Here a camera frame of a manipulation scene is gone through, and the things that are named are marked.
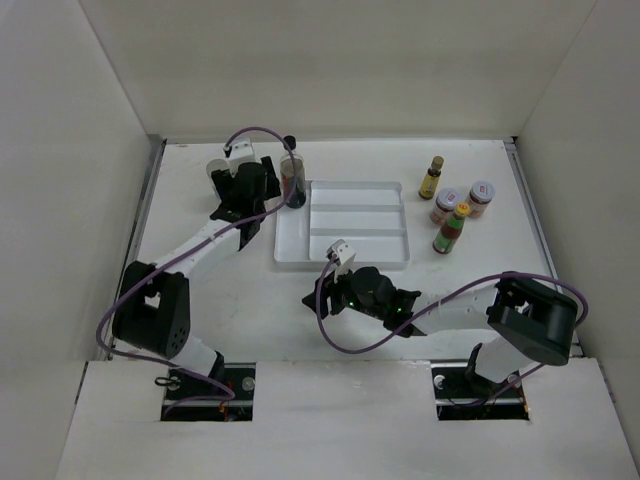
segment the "white tray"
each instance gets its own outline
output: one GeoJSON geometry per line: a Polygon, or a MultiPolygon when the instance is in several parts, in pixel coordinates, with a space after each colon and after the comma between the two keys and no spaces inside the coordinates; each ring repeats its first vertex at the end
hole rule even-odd
{"type": "Polygon", "coordinates": [[[283,267],[317,269],[335,241],[348,241],[356,264],[402,269],[409,262],[398,182],[307,182],[307,201],[277,213],[274,258],[283,267]]]}

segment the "white enclosure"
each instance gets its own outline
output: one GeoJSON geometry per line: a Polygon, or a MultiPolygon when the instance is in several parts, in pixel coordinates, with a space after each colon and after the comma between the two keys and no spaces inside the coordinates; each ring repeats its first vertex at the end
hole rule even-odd
{"type": "Polygon", "coordinates": [[[250,124],[303,139],[517,136],[638,461],[638,24],[636,0],[0,1],[3,478],[57,470],[148,135],[220,141],[250,124]]]}

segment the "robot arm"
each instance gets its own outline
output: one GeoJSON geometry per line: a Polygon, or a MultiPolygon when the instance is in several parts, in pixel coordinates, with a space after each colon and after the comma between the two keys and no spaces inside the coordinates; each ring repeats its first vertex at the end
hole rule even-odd
{"type": "Polygon", "coordinates": [[[183,256],[207,239],[206,246],[160,273],[126,301],[113,320],[113,335],[174,364],[220,380],[224,358],[191,333],[189,289],[226,257],[241,250],[260,230],[256,219],[216,236],[222,228],[266,211],[265,202],[280,196],[280,185],[271,159],[255,161],[248,139],[239,139],[228,152],[228,161],[207,165],[220,205],[206,225],[171,253],[151,264],[133,262],[124,273],[120,295],[164,265],[183,256]]]}
{"type": "MultiPolygon", "coordinates": [[[[386,329],[394,331],[414,312],[433,302],[420,291],[396,288],[375,267],[351,271],[355,251],[344,241],[334,244],[328,253],[337,258],[338,266],[320,286],[321,318],[350,308],[382,320],[386,329]]],[[[315,291],[303,303],[316,311],[315,291]]],[[[508,375],[532,362],[565,365],[577,314],[577,304],[566,295],[534,280],[505,278],[494,287],[461,294],[446,305],[433,308],[398,335],[423,336],[466,329],[497,331],[498,338],[473,349],[467,365],[469,382],[486,393],[497,390],[508,375]]]]}

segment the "white table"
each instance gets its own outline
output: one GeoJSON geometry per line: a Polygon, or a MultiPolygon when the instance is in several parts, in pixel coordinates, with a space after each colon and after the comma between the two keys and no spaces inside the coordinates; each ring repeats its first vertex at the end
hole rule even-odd
{"type": "MultiPolygon", "coordinates": [[[[271,155],[276,168],[283,149],[255,143],[258,156],[271,155]]],[[[300,142],[307,178],[393,180],[403,186],[411,261],[402,272],[385,272],[399,288],[440,296],[478,277],[504,270],[548,274],[501,141],[358,140],[300,142]],[[431,159],[445,158],[440,188],[466,195],[479,179],[490,180],[496,198],[481,219],[469,219],[450,255],[431,247],[438,227],[428,214],[433,201],[418,197],[431,159]]],[[[217,206],[205,165],[222,156],[221,144],[168,146],[151,203],[139,259],[151,262],[187,240],[217,206]]],[[[227,361],[333,360],[348,358],[330,348],[318,332],[313,312],[301,299],[311,292],[318,271],[284,272],[273,258],[275,216],[237,255],[225,260],[191,290],[191,322],[197,336],[227,361]],[[277,289],[278,296],[273,297],[277,289]]],[[[369,345],[387,331],[381,322],[345,311],[328,318],[332,337],[345,346],[369,345]]],[[[490,331],[443,332],[398,338],[361,359],[467,358],[474,345],[494,338],[490,331]]]]}
{"type": "MultiPolygon", "coordinates": [[[[255,148],[258,155],[280,157],[275,144],[255,148]]],[[[402,182],[411,262],[405,271],[389,273],[399,287],[441,295],[503,270],[548,273],[502,142],[302,142],[299,152],[310,179],[402,182]],[[432,204],[417,196],[434,155],[445,158],[441,187],[466,191],[474,180],[487,179],[497,190],[485,216],[468,221],[449,256],[431,249],[437,231],[427,219],[432,204]]],[[[189,238],[215,209],[203,172],[219,155],[220,145],[167,148],[142,261],[189,238]]],[[[163,367],[93,362],[59,480],[638,479],[595,360],[575,358],[526,379],[529,422],[439,422],[423,360],[466,358],[492,334],[443,332],[397,339],[357,359],[342,355],[324,343],[314,315],[300,303],[318,272],[279,271],[273,248],[269,219],[245,250],[192,291],[196,334],[227,361],[258,362],[254,420],[160,423],[163,391],[152,380],[165,373],[163,367]],[[265,282],[278,287],[277,297],[265,282]],[[354,361],[363,359],[376,361],[354,361]]],[[[386,334],[380,322],[354,312],[326,324],[349,346],[386,334]]]]}

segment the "sauce bottle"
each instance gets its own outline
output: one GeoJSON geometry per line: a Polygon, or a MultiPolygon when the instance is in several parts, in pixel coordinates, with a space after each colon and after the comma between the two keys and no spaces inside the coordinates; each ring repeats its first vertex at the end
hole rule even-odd
{"type": "Polygon", "coordinates": [[[424,200],[431,200],[435,195],[436,188],[438,188],[438,181],[440,180],[440,174],[442,173],[440,170],[442,169],[443,164],[444,158],[433,157],[431,167],[427,170],[427,174],[424,176],[422,186],[418,192],[420,197],[424,200]]]}
{"type": "Polygon", "coordinates": [[[433,241],[433,249],[438,253],[450,253],[453,246],[458,241],[464,227],[464,219],[471,212],[468,203],[460,202],[447,222],[440,227],[440,231],[433,241]]]}
{"type": "Polygon", "coordinates": [[[293,150],[293,161],[296,166],[296,175],[294,182],[293,165],[288,152],[280,159],[280,177],[282,178],[282,195],[287,198],[291,189],[294,189],[291,199],[287,202],[289,208],[300,208],[307,201],[307,188],[304,178],[304,164],[302,157],[296,153],[296,137],[287,135],[284,141],[291,150],[293,150]]]}

